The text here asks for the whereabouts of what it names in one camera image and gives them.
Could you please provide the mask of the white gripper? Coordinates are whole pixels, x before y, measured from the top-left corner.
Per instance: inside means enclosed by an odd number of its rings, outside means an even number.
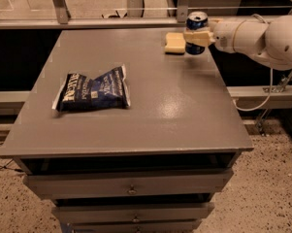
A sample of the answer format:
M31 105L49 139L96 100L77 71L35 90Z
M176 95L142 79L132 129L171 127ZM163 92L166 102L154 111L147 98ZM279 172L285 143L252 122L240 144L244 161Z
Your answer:
M208 47L215 42L214 45L218 50L235 53L234 38L241 23L240 20L211 18L209 27L214 27L213 33L209 30L185 31L183 37L187 43L201 47Z

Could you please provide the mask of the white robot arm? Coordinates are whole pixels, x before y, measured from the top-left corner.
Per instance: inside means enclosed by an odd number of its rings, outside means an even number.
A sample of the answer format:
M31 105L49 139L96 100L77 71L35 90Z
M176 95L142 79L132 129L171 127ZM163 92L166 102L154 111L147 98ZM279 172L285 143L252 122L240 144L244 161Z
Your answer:
M210 19L199 29L187 27L183 33L187 44L215 47L228 53L241 53L279 71L292 69L292 16L271 22L256 19Z

